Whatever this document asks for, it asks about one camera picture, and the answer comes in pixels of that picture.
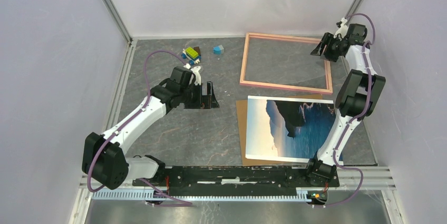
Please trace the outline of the brown cardboard backing board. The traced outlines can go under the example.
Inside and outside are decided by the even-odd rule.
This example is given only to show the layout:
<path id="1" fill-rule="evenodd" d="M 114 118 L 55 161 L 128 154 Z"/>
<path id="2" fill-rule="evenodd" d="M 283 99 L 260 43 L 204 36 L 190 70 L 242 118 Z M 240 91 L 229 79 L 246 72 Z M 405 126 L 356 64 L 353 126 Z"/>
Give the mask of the brown cardboard backing board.
<path id="1" fill-rule="evenodd" d="M 334 104 L 331 100 L 326 100 L 321 94 L 311 94 L 311 95 L 299 95 L 299 96 L 288 96 L 288 97 L 272 97 L 267 96 L 267 99 L 278 100 L 278 101 L 313 101 L 326 104 Z M 248 100 L 237 100 L 236 101 L 236 112 L 239 130 L 239 141 L 241 149 L 241 159 L 242 166 L 253 167 L 253 166 L 269 166 L 269 165 L 302 165 L 306 163 L 309 158 L 283 158 L 280 160 L 263 160 L 263 159 L 250 159 L 246 157 L 246 136 L 247 136 L 247 111 L 248 111 Z"/>

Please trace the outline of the mountain landscape photo print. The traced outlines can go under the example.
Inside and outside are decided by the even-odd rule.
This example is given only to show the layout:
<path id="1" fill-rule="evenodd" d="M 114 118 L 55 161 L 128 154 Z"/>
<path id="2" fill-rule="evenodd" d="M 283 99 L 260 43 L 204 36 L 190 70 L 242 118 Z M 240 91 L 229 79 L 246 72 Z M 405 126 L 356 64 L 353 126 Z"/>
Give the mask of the mountain landscape photo print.
<path id="1" fill-rule="evenodd" d="M 251 95 L 245 157 L 307 162 L 324 145 L 335 119 L 332 100 Z"/>

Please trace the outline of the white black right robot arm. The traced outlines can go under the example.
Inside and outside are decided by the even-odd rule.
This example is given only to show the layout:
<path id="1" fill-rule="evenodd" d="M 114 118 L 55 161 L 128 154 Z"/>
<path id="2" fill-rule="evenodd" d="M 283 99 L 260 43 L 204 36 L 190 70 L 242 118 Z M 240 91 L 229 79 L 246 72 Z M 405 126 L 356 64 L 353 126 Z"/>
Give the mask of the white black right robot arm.
<path id="1" fill-rule="evenodd" d="M 304 172 L 305 181 L 311 186 L 336 178 L 344 147 L 354 129 L 374 111 L 386 83 L 385 77 L 378 75 L 372 67 L 366 26 L 346 22 L 346 19 L 337 22 L 337 31 L 325 33 L 311 53 L 333 62 L 343 57 L 350 68 L 336 97 L 334 124 Z"/>

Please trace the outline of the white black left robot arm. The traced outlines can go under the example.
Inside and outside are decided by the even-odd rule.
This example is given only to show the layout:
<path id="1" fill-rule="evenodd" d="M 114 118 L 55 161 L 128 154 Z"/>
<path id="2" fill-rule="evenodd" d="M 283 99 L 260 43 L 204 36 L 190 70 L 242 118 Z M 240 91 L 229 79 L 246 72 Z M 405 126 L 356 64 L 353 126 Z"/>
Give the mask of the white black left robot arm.
<path id="1" fill-rule="evenodd" d="M 161 185 L 166 172 L 161 161 L 125 155 L 135 141 L 156 121 L 183 104 L 185 109 L 214 109 L 219 104 L 211 81 L 202 91 L 201 66 L 176 66 L 171 76 L 148 91 L 148 95 L 123 120 L 105 132 L 90 133 L 84 143 L 82 171 L 89 191 L 118 188 L 127 180 L 144 178 L 153 186 Z"/>

